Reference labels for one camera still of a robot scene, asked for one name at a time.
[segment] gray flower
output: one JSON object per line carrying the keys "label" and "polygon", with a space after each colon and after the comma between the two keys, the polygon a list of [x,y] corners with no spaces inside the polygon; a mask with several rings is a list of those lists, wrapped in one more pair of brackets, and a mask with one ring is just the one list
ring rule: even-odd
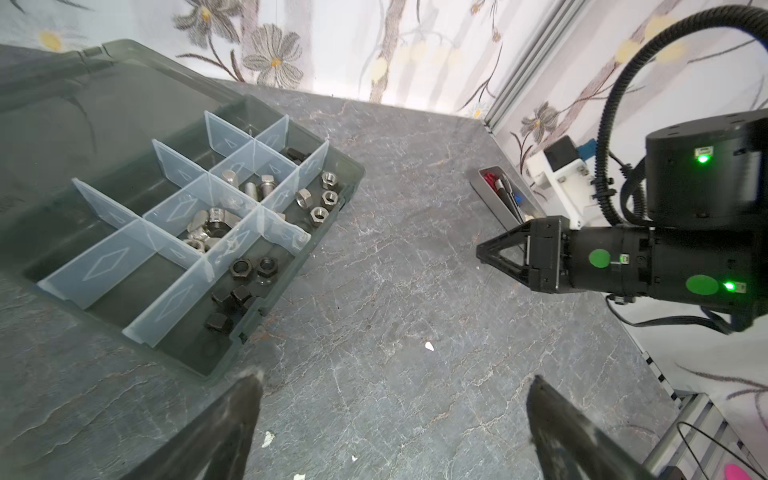
{"label": "gray flower", "polygon": [[253,33],[253,48],[256,53],[243,58],[243,65],[259,72],[258,85],[280,88],[299,86],[304,72],[289,63],[301,56],[296,32],[289,31],[283,36],[277,25],[262,25]]}
{"label": "gray flower", "polygon": [[231,43],[240,43],[230,17],[240,15],[240,0],[187,0],[192,5],[189,15],[174,15],[174,27],[186,31],[190,41],[208,48],[211,29]]}
{"label": "gray flower", "polygon": [[558,126],[560,112],[550,107],[549,102],[546,101],[533,113],[533,118],[523,118],[523,128],[520,129],[520,134],[525,136],[533,132],[533,139],[537,144],[540,144],[544,139],[544,132],[552,133]]}

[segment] green sticker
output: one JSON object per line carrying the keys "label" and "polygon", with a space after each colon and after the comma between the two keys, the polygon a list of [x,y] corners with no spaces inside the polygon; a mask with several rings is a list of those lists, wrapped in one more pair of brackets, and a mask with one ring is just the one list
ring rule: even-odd
{"label": "green sticker", "polygon": [[597,268],[605,268],[611,264],[611,254],[608,250],[598,248],[589,254],[589,263]]}
{"label": "green sticker", "polygon": [[686,280],[685,287],[697,295],[712,295],[717,293],[720,284],[709,275],[694,275]]}

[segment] pink object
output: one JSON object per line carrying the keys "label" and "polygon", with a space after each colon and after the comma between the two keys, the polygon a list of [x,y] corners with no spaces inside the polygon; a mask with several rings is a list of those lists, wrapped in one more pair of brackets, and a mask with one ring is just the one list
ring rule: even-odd
{"label": "pink object", "polygon": [[726,480],[752,480],[752,477],[746,474],[741,467],[729,463],[725,465],[725,479]]}

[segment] white paper piece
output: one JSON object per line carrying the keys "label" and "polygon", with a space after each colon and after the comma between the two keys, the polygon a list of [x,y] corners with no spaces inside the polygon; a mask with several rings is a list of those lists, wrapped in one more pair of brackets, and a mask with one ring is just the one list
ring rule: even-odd
{"label": "white paper piece", "polygon": [[261,444],[261,448],[265,449],[266,447],[270,446],[270,443],[275,439],[275,434],[267,431],[266,435],[264,436],[264,443]]}

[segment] gray marble countertop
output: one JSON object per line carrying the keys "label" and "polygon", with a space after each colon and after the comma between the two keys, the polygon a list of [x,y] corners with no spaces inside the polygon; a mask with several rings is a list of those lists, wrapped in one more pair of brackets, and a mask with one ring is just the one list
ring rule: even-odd
{"label": "gray marble countertop", "polygon": [[358,194],[214,387],[0,279],[3,470],[119,478],[255,367],[247,478],[538,478],[535,374],[644,458],[677,410],[601,297],[532,293],[475,258],[502,228],[465,171],[506,162],[480,122],[231,86],[365,165]]}

